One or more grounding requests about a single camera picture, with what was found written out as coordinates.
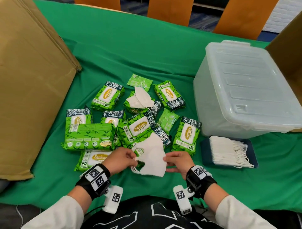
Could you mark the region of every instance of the clear plastic storage bin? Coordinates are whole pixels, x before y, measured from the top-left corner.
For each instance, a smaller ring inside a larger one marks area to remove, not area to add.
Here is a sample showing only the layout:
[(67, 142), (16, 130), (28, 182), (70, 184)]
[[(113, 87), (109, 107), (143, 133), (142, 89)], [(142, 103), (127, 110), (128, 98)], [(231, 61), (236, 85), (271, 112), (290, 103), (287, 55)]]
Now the clear plastic storage bin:
[(250, 138), (302, 128), (302, 107), (265, 49), (209, 43), (193, 86), (204, 135)]

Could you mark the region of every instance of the dark blue tray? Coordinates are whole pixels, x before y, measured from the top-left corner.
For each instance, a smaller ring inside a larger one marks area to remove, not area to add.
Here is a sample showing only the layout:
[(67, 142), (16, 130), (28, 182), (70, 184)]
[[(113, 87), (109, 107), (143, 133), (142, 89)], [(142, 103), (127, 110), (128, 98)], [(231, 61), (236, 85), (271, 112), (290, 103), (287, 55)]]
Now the dark blue tray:
[[(254, 152), (254, 148), (252, 145), (252, 142), (249, 139), (243, 139), (243, 138), (234, 138), (234, 137), (228, 137), (228, 139), (235, 140), (235, 141), (241, 141), (244, 144), (247, 145), (247, 151), (246, 151), (246, 156), (249, 159), (249, 162), (254, 166), (254, 168), (258, 168), (259, 164)], [(202, 163), (205, 166), (208, 167), (230, 167), (234, 168), (233, 166), (228, 166), (228, 165), (215, 165), (212, 159), (212, 151), (211, 151), (211, 145), (210, 145), (210, 137), (205, 138), (203, 141), (200, 142), (201, 146), (201, 158), (202, 158)]]

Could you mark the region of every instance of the green tablecloth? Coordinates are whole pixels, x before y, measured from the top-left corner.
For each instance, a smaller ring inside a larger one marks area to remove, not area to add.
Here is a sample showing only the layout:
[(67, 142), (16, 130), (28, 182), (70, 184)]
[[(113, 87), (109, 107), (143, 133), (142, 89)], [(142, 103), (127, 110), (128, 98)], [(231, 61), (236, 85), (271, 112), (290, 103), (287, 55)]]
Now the green tablecloth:
[[(176, 113), (196, 119), (192, 82), (205, 56), (206, 45), (224, 39), (248, 41), (262, 48), (267, 45), (138, 15), (46, 1), (36, 4), (80, 61), (83, 71), (74, 78), (33, 166), (35, 178), (17, 182), (1, 194), (3, 203), (48, 208), (73, 188), (80, 175), (73, 171), (79, 152), (68, 152), (60, 146), (64, 140), (66, 109), (90, 105), (106, 80), (126, 88), (116, 109), (123, 109), (123, 102), (133, 90), (126, 85), (132, 73), (153, 79), (156, 84), (171, 80), (187, 102), (186, 108)], [(153, 89), (149, 94), (156, 98)], [(99, 122), (102, 113), (94, 111), (93, 115), (94, 122)], [(229, 194), (252, 209), (302, 212), (302, 134), (269, 133), (253, 138), (252, 143), (258, 169), (209, 169), (213, 177)], [(199, 144), (193, 160), (202, 164)], [(166, 173), (159, 178), (134, 174), (130, 169), (111, 180), (124, 188), (123, 200), (139, 195), (174, 199), (172, 188), (185, 186), (179, 174)], [(100, 206), (103, 201), (104, 197), (98, 198), (91, 207)]]

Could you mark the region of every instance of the hand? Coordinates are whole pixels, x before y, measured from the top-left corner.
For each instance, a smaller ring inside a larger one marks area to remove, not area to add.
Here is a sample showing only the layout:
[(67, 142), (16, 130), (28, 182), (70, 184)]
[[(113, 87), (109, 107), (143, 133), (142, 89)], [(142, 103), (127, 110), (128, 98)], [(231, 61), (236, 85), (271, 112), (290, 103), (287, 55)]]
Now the hand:
[(118, 147), (102, 164), (109, 170), (111, 175), (114, 175), (129, 166), (137, 166), (137, 161), (133, 160), (135, 157), (136, 154), (131, 149)]
[(180, 173), (184, 180), (186, 180), (189, 169), (195, 166), (191, 156), (186, 151), (166, 153), (163, 160), (167, 162), (167, 166), (176, 166), (176, 168), (166, 168), (166, 172)]

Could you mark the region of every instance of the blue carpet floor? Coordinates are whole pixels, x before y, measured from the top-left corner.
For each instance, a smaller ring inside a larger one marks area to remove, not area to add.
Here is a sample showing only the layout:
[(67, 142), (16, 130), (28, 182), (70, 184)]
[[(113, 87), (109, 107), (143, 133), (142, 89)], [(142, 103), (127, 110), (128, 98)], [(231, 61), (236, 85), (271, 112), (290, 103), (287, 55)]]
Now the blue carpet floor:
[[(47, 0), (63, 3), (74, 3), (74, 0)], [(148, 3), (140, 1), (131, 1), (131, 0), (120, 0), (121, 9), (124, 12), (138, 14), (142, 16), (147, 16), (148, 12)], [(192, 11), (189, 27), (212, 32), (220, 16), (208, 13), (200, 13)], [(278, 34), (262, 31), (257, 40), (271, 42)]]

